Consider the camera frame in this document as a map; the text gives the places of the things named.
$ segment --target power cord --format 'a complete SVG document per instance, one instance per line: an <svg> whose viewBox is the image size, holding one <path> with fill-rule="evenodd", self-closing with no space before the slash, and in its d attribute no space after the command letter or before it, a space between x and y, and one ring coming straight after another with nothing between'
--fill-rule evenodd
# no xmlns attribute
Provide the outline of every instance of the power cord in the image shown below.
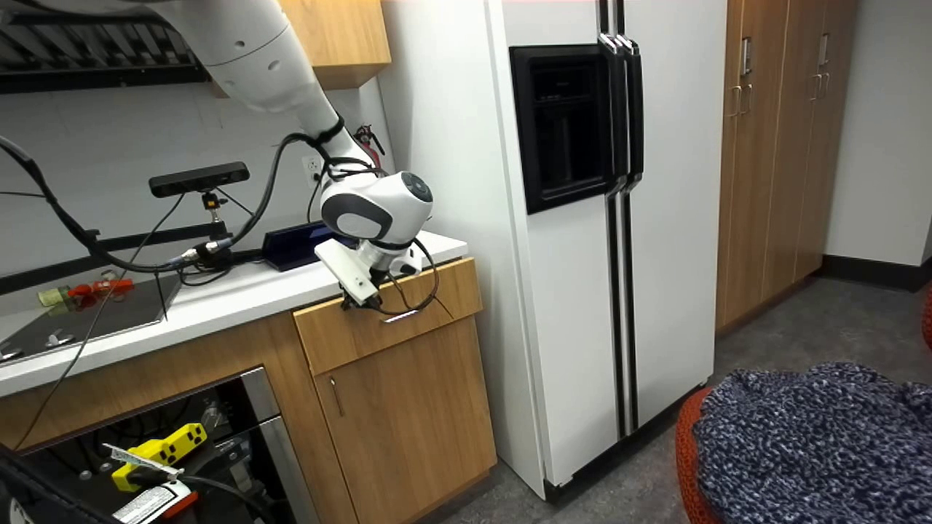
<svg viewBox="0 0 932 524"><path fill-rule="evenodd" d="M185 197L188 197L188 192L180 192L180 195L176 197L176 205L169 206L169 212L147 234L147 240L144 240L144 243L138 245L138 250L131 254L131 261L144 254L144 247L150 245L150 240L176 216L176 209L180 206ZM39 403L39 409L36 409L36 413L32 413L23 438L20 438L19 445L16 445L16 452L20 452L23 443L32 438L32 430L36 430L39 419L43 417L43 411L49 409L54 397L60 392L60 387L64 384L64 378L68 378L68 376L77 371L77 363L81 362L81 355L84 355L84 350L89 350L89 344L92 344L92 337L93 337L93 330L97 330L97 323L102 320L102 311L112 305L112 298L115 298L115 295L105 295L102 302L97 305L93 318L92 318L92 323L89 323L89 330L84 330L84 334L81 334L81 344L78 344L77 355L70 359L70 363L64 368L64 372L57 378L57 384L43 392L43 400Z"/></svg>
<svg viewBox="0 0 932 524"><path fill-rule="evenodd" d="M285 154L285 149L288 149L293 142L303 142L303 147L316 149L316 152L320 154L320 161L323 161L320 173L316 173L316 189L313 189L310 206L307 206L307 212L303 212L307 222L313 222L313 209L316 209L317 192L320 192L320 186L327 186L323 177L327 177L327 181L341 181L341 177L354 177L354 176L365 176L365 173L383 173L380 167L365 164L365 161L360 161L360 158L333 158L333 154L327 154L327 149L323 149L327 141L320 141L320 138L288 133L288 138L284 138L284 142L279 142L278 152L275 152L271 176L268 176L271 186L275 186L275 177L278 177L278 173L279 173L284 154ZM259 200L259 206L258 206L258 216L266 212L268 200L271 200L271 189L266 189L266 195L262 195L262 200Z"/></svg>
<svg viewBox="0 0 932 524"><path fill-rule="evenodd" d="M224 192L221 186L215 189L221 192L227 200L234 200L242 212L258 216L255 209L249 209L242 200L236 200L231 192Z"/></svg>
<svg viewBox="0 0 932 524"><path fill-rule="evenodd" d="M434 285L431 285L428 298L424 298L418 305L410 305L406 288L397 283L397 278L392 278L392 283L393 283L397 295L403 298L406 308L392 311L392 308L373 305L373 311L380 311L380 314L386 314L386 318L418 314L418 311L428 308L428 305L437 299L437 302L444 305L444 311L453 318L453 311L447 308L447 302L437 298L437 292L441 292L441 270L437 270L437 261L434 261L431 250L428 250L421 240L413 240L413 245L418 245L418 250L431 261Z"/></svg>
<svg viewBox="0 0 932 524"><path fill-rule="evenodd" d="M9 197L39 197L39 200L43 200L41 192L0 192L0 195L9 195Z"/></svg>
<svg viewBox="0 0 932 524"><path fill-rule="evenodd" d="M99 243L60 205L57 192L49 189L41 167L20 152L16 142L0 138L0 149L32 177L32 184L41 189L41 195L48 197L48 205L54 206L54 212L60 216L60 222L99 260L122 267L122 270L138 270L138 273L164 273L172 264L138 264L138 261L127 261L112 257L105 247L99 247Z"/></svg>

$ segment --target white wall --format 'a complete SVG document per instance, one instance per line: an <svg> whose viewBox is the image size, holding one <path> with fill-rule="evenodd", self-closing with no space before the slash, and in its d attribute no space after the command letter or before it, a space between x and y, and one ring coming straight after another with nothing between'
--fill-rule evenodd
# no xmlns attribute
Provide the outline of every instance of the white wall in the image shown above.
<svg viewBox="0 0 932 524"><path fill-rule="evenodd" d="M863 0L828 254L925 264L932 224L932 4Z"/></svg>
<svg viewBox="0 0 932 524"><path fill-rule="evenodd" d="M329 94L354 130L370 122L386 138L376 82L362 90ZM288 114L255 114L221 98L210 84L57 90L0 97L0 138L16 141L48 173L60 200L102 240L147 234L169 209L172 197L151 197L150 177L242 161L249 184L227 186L244 206L259 205L278 142L298 130ZM259 245L266 231L300 224L310 197L316 154L293 147L279 173L268 216L244 243ZM32 181L0 154L0 189L36 189ZM244 212L221 209L231 231ZM167 228L205 224L196 195ZM0 195L0 278L84 257L43 200ZM0 298L0 314L20 308L20 298Z"/></svg>

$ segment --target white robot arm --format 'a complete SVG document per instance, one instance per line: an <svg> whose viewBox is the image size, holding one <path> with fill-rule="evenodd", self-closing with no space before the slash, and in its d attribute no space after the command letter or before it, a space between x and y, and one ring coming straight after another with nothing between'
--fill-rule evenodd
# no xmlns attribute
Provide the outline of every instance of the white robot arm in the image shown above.
<svg viewBox="0 0 932 524"><path fill-rule="evenodd" d="M323 264L341 279L355 305L380 305L370 270L408 250L431 216L431 189L410 173L383 176L346 133L323 97L279 0L39 0L77 16L150 8L172 24L214 82L234 98L271 114L294 114L320 152L336 164L320 195L320 219L355 250L327 243Z"/></svg>

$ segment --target gray carpet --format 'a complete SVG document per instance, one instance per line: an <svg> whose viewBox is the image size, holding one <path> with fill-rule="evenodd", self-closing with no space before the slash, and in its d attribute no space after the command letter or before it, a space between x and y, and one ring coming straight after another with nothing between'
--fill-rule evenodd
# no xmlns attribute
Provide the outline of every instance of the gray carpet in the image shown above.
<svg viewBox="0 0 932 524"><path fill-rule="evenodd" d="M716 378L731 371L811 371L856 362L900 381L932 381L922 337L922 295L842 279L808 288L716 344ZM559 505L539 502L507 465L447 506L444 524L684 524L673 464L673 422Z"/></svg>

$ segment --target drawer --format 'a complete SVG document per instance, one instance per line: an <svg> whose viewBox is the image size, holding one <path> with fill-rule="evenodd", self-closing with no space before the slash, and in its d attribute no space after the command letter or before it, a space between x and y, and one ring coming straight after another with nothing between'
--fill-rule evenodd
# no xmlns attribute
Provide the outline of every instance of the drawer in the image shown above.
<svg viewBox="0 0 932 524"><path fill-rule="evenodd" d="M383 308L406 311L408 302L424 302L434 288L434 273L383 285ZM410 318L387 318L370 308L346 308L343 299L327 299L294 311L300 344L310 355L313 376L343 368L365 355L392 350L418 334L457 323L482 311L475 261L457 260L437 270L437 299Z"/></svg>

